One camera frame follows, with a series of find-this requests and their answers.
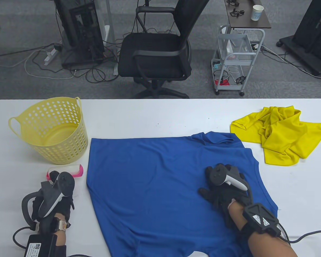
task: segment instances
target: black office chair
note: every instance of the black office chair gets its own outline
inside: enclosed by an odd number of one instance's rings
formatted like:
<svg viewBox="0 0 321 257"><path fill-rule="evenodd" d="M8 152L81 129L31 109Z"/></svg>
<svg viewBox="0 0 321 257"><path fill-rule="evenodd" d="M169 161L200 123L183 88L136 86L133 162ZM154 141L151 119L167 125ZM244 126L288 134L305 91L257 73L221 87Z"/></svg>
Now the black office chair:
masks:
<svg viewBox="0 0 321 257"><path fill-rule="evenodd" d="M186 80L191 75L188 37L208 1L179 0L176 8L137 7L136 17L144 32L129 34L123 40L118 66L121 77L133 77L135 82L147 88L133 98L159 98L159 95L189 98L184 93L162 86L165 81ZM147 33L139 13L171 13L180 36L171 33Z"/></svg>

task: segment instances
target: yellow cloth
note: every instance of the yellow cloth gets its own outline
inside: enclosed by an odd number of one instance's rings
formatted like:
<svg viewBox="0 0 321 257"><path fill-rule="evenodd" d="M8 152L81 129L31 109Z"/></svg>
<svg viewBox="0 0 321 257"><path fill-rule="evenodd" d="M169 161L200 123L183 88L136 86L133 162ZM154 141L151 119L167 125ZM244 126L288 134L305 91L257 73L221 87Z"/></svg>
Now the yellow cloth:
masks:
<svg viewBox="0 0 321 257"><path fill-rule="evenodd" d="M231 124L241 141L261 143L265 163L290 166L307 158L321 141L321 123L300 121L301 111L290 107L264 107Z"/></svg>

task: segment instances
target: gray carpet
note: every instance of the gray carpet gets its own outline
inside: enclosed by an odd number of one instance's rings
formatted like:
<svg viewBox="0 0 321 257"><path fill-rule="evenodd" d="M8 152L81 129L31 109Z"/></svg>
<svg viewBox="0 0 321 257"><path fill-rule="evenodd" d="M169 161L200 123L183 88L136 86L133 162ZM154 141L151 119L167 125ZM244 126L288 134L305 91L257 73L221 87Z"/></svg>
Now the gray carpet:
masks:
<svg viewBox="0 0 321 257"><path fill-rule="evenodd" d="M295 33L311 0L262 0L272 29L266 30L265 44L275 52L284 51L275 46L279 38ZM116 38L130 32L133 26L136 0L111 0ZM153 0L154 6L175 6L176 0ZM193 48L192 75L181 82L165 86L187 93L190 98L240 98L236 91L213 92L210 61L213 55L217 28L227 22L222 0L210 0L190 35ZM147 27L167 30L173 20L170 15L150 14ZM34 48L60 40L55 20L53 1L48 0L0 0L0 54ZM0 57L0 65L12 65L28 54ZM37 61L43 64L45 55ZM48 68L60 68L55 60ZM38 76L64 78L68 71L57 74L44 72L27 64L30 73ZM113 64L104 64L107 77L113 76ZM0 67L0 99L42 99L55 96L79 96L81 98L129 98L141 91L142 86L132 78L118 78L113 82L90 84L83 77L70 80L35 78L25 73L24 65L7 69ZM295 68L259 55L244 98L321 98L321 80L310 77Z"/></svg>

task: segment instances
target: chair seat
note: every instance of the chair seat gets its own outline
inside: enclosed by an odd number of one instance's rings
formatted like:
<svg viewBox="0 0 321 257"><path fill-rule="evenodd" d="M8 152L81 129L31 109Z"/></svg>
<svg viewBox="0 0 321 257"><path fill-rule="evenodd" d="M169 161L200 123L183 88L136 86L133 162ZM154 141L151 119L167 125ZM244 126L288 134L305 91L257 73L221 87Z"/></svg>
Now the chair seat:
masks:
<svg viewBox="0 0 321 257"><path fill-rule="evenodd" d="M178 51L180 37L168 33L132 33L121 45L118 71L121 77L141 77L132 55L136 50ZM148 78L180 78L184 75L179 57L137 57Z"/></svg>

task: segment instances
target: hand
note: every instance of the hand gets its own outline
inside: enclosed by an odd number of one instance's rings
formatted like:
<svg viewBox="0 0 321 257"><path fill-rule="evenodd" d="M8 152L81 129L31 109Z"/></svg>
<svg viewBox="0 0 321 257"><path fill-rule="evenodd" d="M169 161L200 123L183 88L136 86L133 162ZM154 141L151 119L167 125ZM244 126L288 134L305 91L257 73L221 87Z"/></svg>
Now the hand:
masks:
<svg viewBox="0 0 321 257"><path fill-rule="evenodd" d="M58 171L52 171L50 173L51 181L54 183L59 175ZM51 213L46 216L45 218L41 218L38 215L39 208L43 202L44 198L42 196L36 197L33 201L33 211L32 211L32 220L39 221L39 228L40 233L49 233L49 227L50 223L53 220L54 217L57 217L59 219L64 219L66 222L70 219L70 207L72 209L75 209L74 203L72 200L72 195L68 197L63 197L60 202L57 203L55 208L51 211Z"/></svg>
<svg viewBox="0 0 321 257"><path fill-rule="evenodd" d="M213 206L220 211L222 211L224 216L225 224L228 228L232 228L234 222L231 219L228 207L233 201L237 201L242 205L246 206L251 204L251 200L247 195L246 191L240 190L233 185L228 185L223 183L222 185L216 186L210 181L209 176L211 172L216 172L216 170L222 170L223 172L228 172L231 168L237 169L236 167L232 167L231 165L223 165L218 164L215 168L208 167L206 169L205 175L208 182L209 190L206 188L200 188L198 193L206 199L208 202L211 202Z"/></svg>

